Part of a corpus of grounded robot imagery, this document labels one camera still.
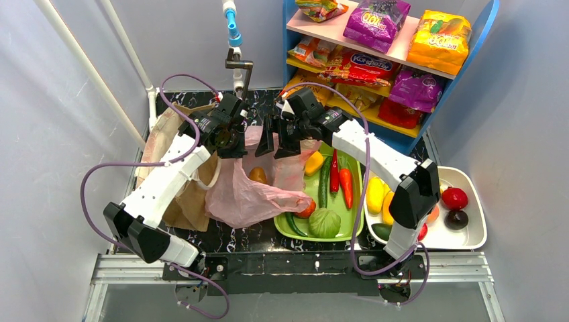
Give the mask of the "brown potato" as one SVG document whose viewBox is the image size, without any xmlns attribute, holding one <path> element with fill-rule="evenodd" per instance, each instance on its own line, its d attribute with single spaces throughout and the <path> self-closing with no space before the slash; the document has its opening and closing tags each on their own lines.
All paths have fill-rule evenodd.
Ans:
<svg viewBox="0 0 569 322">
<path fill-rule="evenodd" d="M 254 182 L 259 182 L 262 184 L 268 184 L 268 179 L 266 173 L 262 167 L 254 167 L 251 169 L 248 178 Z"/>
</svg>

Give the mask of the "pink plastic grocery bag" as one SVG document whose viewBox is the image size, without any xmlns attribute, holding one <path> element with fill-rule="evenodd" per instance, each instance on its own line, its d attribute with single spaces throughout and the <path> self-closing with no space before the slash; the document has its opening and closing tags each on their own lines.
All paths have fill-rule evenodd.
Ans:
<svg viewBox="0 0 569 322">
<path fill-rule="evenodd" d="M 261 126 L 247 128 L 245 148 L 248 153 L 240 159 L 221 159 L 219 177 L 205 196 L 205 210 L 210 217 L 232 228 L 249 227 L 281 213 L 303 211 L 312 200 L 303 192 L 305 163 L 321 143 L 301 141 L 298 156 L 276 160 L 275 153 L 271 152 L 257 158 L 254 152 L 261 131 Z M 257 166 L 264 169 L 268 184 L 248 178 L 251 169 Z"/>
</svg>

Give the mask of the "orange yellow mango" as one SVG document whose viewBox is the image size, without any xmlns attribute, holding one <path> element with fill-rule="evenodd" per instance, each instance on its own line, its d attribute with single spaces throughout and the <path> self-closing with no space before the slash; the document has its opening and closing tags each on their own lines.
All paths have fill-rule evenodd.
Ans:
<svg viewBox="0 0 569 322">
<path fill-rule="evenodd" d="M 391 215 L 391 212 L 389 210 L 389 207 L 391 205 L 391 202 L 393 200 L 395 193 L 393 191 L 389 191 L 386 196 L 384 197 L 383 200 L 383 204 L 382 204 L 382 222 L 386 225 L 390 225 L 392 226 L 393 223 L 395 222 L 393 216 Z"/>
</svg>

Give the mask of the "dark purple fruit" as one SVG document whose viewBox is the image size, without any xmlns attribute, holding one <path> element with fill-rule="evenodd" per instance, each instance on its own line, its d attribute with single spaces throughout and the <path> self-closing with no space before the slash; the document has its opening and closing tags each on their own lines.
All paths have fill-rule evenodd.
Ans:
<svg viewBox="0 0 569 322">
<path fill-rule="evenodd" d="M 469 224 L 469 217 L 465 211 L 449 211 L 444 219 L 444 224 L 448 229 L 458 231 L 464 229 Z"/>
</svg>

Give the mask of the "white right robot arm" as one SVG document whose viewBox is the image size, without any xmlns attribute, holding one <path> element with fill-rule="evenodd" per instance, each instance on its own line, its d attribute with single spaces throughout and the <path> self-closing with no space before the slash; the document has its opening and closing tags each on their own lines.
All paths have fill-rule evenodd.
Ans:
<svg viewBox="0 0 569 322">
<path fill-rule="evenodd" d="M 418 235 L 441 198 L 438 167 L 426 159 L 408 157 L 378 139 L 363 119 L 339 107 L 326 109 L 310 88 L 276 101 L 278 111 L 264 116 L 257 156 L 274 151 L 273 134 L 278 136 L 277 158 L 300 152 L 303 140 L 313 139 L 348 154 L 378 175 L 394 192 L 389 211 L 395 220 L 384 247 L 395 262 L 408 258 L 417 247 Z"/>
</svg>

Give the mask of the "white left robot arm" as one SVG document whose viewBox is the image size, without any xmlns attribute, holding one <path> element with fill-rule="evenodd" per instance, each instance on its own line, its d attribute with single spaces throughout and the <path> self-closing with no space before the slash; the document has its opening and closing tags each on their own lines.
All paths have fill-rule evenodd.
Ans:
<svg viewBox="0 0 569 322">
<path fill-rule="evenodd" d="M 194 111 L 178 127 L 170 147 L 142 184 L 122 202 L 110 202 L 103 214 L 113 236 L 147 263 L 157 260 L 189 268 L 202 258 L 188 241 L 159 229 L 170 202 L 212 155 L 246 155 L 245 126 L 250 106 L 234 95 L 221 98 L 209 112 Z"/>
</svg>

